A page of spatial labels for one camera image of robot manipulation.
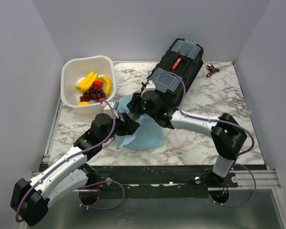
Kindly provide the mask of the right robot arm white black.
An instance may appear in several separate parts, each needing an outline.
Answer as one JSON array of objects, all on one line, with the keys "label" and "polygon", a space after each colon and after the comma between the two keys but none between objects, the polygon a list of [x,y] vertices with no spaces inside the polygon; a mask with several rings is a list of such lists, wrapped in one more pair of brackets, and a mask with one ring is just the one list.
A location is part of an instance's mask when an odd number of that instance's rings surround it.
[{"label": "right robot arm white black", "polygon": [[165,105],[154,91],[134,93],[127,108],[131,114],[150,116],[163,128],[188,130],[212,138],[218,157],[210,182],[215,187],[226,183],[226,175],[247,139],[244,129],[230,114],[224,113],[220,117],[189,114],[176,106]]}]

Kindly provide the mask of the black plastic toolbox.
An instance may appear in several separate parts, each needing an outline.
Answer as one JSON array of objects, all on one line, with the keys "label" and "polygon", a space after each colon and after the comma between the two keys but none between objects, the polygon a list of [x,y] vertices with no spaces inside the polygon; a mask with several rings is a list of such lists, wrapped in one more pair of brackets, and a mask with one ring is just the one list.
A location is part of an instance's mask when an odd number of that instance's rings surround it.
[{"label": "black plastic toolbox", "polygon": [[199,44],[177,38],[152,70],[147,79],[155,84],[155,92],[167,106],[179,106],[183,97],[180,76],[188,91],[203,65],[204,49]]}]

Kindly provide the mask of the yellow fake banana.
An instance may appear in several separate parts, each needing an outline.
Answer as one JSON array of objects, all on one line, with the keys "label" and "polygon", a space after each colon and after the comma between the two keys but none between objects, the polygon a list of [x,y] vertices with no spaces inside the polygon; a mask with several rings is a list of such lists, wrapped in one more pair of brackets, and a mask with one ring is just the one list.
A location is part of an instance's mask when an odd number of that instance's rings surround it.
[{"label": "yellow fake banana", "polygon": [[101,76],[98,78],[99,80],[103,81],[105,83],[105,95],[109,96],[112,91],[112,81],[108,76]]}]

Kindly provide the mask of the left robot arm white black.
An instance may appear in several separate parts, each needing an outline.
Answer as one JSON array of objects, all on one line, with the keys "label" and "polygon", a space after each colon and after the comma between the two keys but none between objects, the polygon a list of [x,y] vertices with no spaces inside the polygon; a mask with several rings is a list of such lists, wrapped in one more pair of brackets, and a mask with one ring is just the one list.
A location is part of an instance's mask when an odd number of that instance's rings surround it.
[{"label": "left robot arm white black", "polygon": [[96,184],[96,176],[83,171],[85,164],[103,148],[103,144],[114,135],[132,135],[140,127],[127,113],[110,117],[98,114],[91,127],[80,136],[70,150],[57,162],[30,180],[21,178],[13,189],[10,207],[15,210],[17,222],[25,221],[28,225],[37,224],[48,212],[50,202],[54,199],[53,191],[70,174],[79,170],[80,184],[74,181],[74,188],[84,186],[92,188]]}]

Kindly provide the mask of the black metal base rail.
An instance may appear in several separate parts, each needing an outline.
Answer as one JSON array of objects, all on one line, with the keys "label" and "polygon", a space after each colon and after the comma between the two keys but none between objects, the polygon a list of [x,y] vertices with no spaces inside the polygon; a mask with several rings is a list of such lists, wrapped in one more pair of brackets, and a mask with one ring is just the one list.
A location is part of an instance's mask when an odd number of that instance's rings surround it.
[{"label": "black metal base rail", "polygon": [[212,166],[94,166],[89,169],[90,185],[80,188],[84,202],[97,199],[207,198],[209,191],[227,191],[237,187],[236,175],[225,178],[212,173]]}]

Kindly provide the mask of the white plastic basket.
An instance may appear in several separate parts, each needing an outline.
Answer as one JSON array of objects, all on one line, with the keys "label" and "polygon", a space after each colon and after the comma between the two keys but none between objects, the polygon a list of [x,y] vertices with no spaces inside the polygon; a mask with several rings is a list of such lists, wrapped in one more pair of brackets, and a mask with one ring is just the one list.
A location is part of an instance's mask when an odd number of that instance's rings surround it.
[{"label": "white plastic basket", "polygon": [[112,60],[103,55],[73,59],[61,71],[61,100],[81,116],[102,112],[100,98],[110,101],[116,93]]}]

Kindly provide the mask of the yellow fake corn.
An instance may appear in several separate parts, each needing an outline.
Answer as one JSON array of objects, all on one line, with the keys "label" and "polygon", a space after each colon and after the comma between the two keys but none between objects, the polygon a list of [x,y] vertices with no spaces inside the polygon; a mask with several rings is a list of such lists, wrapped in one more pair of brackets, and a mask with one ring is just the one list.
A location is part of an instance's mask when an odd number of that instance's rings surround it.
[{"label": "yellow fake corn", "polygon": [[75,86],[75,88],[81,92],[87,91],[92,83],[97,80],[98,73],[90,72],[79,84]]}]

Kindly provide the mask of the dark red fake grapes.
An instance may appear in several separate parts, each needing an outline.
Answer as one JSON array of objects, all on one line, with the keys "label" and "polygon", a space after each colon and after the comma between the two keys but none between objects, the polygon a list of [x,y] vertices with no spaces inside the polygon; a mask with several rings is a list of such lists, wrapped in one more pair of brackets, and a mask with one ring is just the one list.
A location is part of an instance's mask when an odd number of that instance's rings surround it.
[{"label": "dark red fake grapes", "polygon": [[80,96],[81,102],[89,102],[90,100],[99,101],[101,98],[105,98],[106,94],[102,88],[91,86],[87,91]]}]

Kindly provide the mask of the green fake avocado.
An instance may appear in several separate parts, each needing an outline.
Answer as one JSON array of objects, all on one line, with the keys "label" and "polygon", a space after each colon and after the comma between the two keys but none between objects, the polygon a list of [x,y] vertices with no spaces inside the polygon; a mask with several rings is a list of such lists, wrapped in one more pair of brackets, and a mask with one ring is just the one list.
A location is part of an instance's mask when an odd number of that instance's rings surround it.
[{"label": "green fake avocado", "polygon": [[133,121],[136,121],[136,120],[138,120],[138,119],[141,117],[141,115],[139,115],[139,114],[129,114],[129,117],[130,117]]}]

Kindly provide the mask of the light blue plastic bag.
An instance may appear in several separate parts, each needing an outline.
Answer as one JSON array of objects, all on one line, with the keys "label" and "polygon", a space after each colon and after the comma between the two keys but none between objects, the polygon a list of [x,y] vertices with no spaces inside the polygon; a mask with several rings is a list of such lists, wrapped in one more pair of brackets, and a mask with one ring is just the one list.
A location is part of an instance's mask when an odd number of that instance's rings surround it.
[{"label": "light blue plastic bag", "polygon": [[163,129],[147,114],[141,115],[137,120],[140,127],[132,135],[116,136],[116,149],[123,146],[132,150],[146,150],[163,146],[166,138]]}]

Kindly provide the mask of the small brown metal object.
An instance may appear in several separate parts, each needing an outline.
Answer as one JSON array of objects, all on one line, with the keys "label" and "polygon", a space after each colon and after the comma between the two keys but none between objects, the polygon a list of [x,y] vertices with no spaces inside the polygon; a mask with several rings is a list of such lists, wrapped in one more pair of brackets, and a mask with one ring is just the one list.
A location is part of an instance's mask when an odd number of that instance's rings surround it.
[{"label": "small brown metal object", "polygon": [[206,77],[207,78],[210,78],[214,73],[217,73],[220,71],[219,68],[216,68],[213,64],[208,64],[207,66],[207,70],[209,71],[207,74],[206,74]]}]

